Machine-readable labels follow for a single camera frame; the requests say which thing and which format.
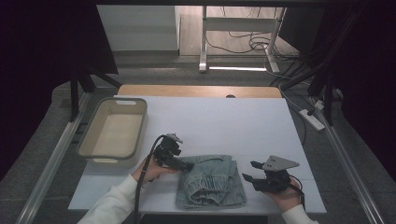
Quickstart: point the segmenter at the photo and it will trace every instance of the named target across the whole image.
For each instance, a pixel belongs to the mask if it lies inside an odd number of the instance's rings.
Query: beige plastic bin
[[[80,141],[78,154],[95,165],[136,165],[148,120],[147,107],[139,98],[103,99]]]

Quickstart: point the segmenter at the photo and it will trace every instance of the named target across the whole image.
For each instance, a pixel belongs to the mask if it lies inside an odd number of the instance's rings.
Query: wooden floor
[[[199,55],[202,32],[202,7],[179,7],[180,12],[180,55]],[[230,17],[230,18],[266,18],[272,19],[278,15],[280,8],[274,7],[207,7],[207,17]],[[207,32],[207,41],[217,47],[234,52],[250,50],[249,39],[251,32]],[[269,38],[270,34],[254,35],[256,37]],[[256,38],[257,42],[267,42],[263,38]],[[280,37],[276,39],[276,48],[282,54],[296,54],[297,50],[290,46]],[[241,55],[223,49],[212,48],[207,44],[207,55]],[[264,55],[262,50],[253,50],[242,55]]]

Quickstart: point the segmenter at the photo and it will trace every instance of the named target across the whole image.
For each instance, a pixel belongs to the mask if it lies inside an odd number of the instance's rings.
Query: power strip
[[[308,111],[306,109],[300,111],[300,114],[303,115],[303,117],[317,130],[323,130],[324,125],[320,123],[320,121],[317,120],[313,115],[309,116]]]

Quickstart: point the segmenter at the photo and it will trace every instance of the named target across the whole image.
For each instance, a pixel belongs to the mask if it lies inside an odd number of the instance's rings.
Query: hand
[[[297,181],[294,178],[290,178],[290,180],[291,180],[290,183],[292,185],[294,185],[297,188],[300,187],[300,185],[297,183]],[[282,212],[286,212],[301,203],[300,194],[291,188],[287,188],[286,190],[279,193],[264,192],[264,194],[266,194],[268,197],[274,200],[274,202],[277,204],[277,206]]]
[[[144,159],[139,167],[131,173],[131,176],[134,178],[134,180],[138,181],[140,175],[142,174],[142,169],[143,166],[145,165],[146,159]],[[177,170],[171,169],[169,167],[161,167],[156,161],[154,156],[151,157],[149,164],[148,164],[148,169],[146,171],[145,177],[143,178],[143,183],[148,182],[151,179],[154,178],[159,178],[161,174],[175,174],[177,173]]]

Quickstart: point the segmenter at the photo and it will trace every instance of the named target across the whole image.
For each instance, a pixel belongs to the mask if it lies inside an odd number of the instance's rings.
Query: white sleeve
[[[287,224],[318,224],[308,217],[301,204],[282,213],[282,217]]]
[[[111,187],[78,224],[122,223],[134,209],[136,186],[136,181],[128,175],[118,186]]]

